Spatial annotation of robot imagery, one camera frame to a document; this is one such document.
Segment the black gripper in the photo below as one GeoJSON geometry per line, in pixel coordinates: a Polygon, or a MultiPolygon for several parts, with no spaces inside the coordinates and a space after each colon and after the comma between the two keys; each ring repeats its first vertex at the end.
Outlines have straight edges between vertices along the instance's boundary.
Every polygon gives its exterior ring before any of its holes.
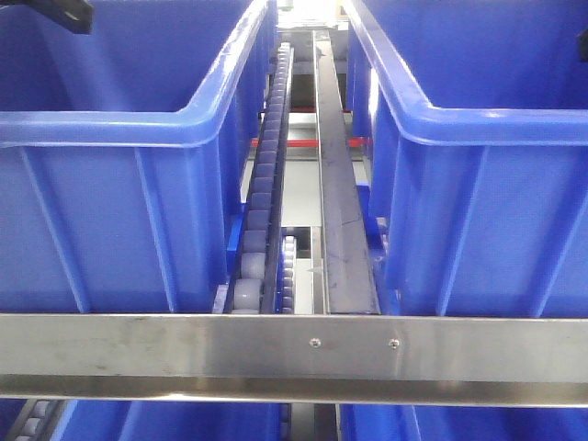
{"type": "Polygon", "coordinates": [[[90,34],[94,8],[85,0],[1,0],[1,6],[22,5],[33,9],[74,34],[90,34]]]}

